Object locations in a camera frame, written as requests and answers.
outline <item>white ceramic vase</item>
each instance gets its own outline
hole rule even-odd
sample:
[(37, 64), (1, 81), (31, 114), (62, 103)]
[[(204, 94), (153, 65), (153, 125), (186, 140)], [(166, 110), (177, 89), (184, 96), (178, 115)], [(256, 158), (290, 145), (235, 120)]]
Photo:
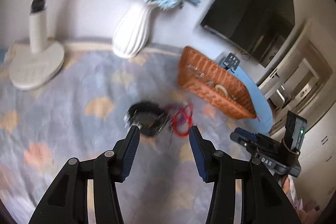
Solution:
[(150, 16), (154, 3), (133, 0), (126, 15), (119, 22), (112, 39), (113, 52), (121, 58), (135, 57), (146, 45), (150, 33)]

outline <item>red cable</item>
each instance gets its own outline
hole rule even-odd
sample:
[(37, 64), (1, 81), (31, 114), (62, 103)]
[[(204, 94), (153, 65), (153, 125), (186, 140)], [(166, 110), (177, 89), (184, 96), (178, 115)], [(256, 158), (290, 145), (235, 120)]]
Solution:
[[(190, 110), (190, 115), (187, 114), (186, 110), (189, 108)], [(183, 119), (186, 120), (186, 122), (188, 123), (188, 130), (185, 132), (180, 132), (178, 130), (178, 120), (177, 117), (178, 115), (181, 114), (183, 116)], [(177, 112), (175, 114), (175, 116), (173, 117), (172, 120), (172, 127), (173, 130), (175, 132), (175, 134), (179, 137), (186, 137), (189, 135), (189, 129), (193, 126), (193, 120), (192, 120), (192, 116), (193, 116), (193, 106), (192, 105), (186, 105), (184, 109), (180, 110), (179, 112)]]

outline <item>television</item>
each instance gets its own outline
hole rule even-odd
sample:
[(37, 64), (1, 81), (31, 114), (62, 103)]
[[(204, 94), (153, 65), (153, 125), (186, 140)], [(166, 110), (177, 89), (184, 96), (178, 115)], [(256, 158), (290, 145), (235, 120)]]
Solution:
[(201, 25), (266, 67), (294, 21), (293, 0), (215, 0)]

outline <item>wicker basket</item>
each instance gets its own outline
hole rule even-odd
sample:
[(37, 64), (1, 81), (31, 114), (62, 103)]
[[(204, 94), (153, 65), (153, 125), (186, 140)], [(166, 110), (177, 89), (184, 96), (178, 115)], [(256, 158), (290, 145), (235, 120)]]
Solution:
[[(185, 47), (179, 62), (178, 84), (235, 119), (257, 117), (245, 85), (218, 64), (191, 47)], [(221, 85), (228, 96), (214, 87)]]

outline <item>strap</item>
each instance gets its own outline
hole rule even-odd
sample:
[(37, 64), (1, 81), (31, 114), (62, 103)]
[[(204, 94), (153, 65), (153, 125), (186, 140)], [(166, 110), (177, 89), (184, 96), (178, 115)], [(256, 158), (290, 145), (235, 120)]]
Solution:
[(140, 133), (149, 137), (153, 137), (159, 134), (169, 120), (168, 113), (164, 109), (160, 108), (158, 104), (150, 101), (142, 101), (132, 105), (129, 108), (127, 112), (127, 122), (129, 125), (133, 124), (135, 117), (141, 112), (153, 113), (154, 115), (157, 115), (157, 119), (150, 127), (141, 125)]

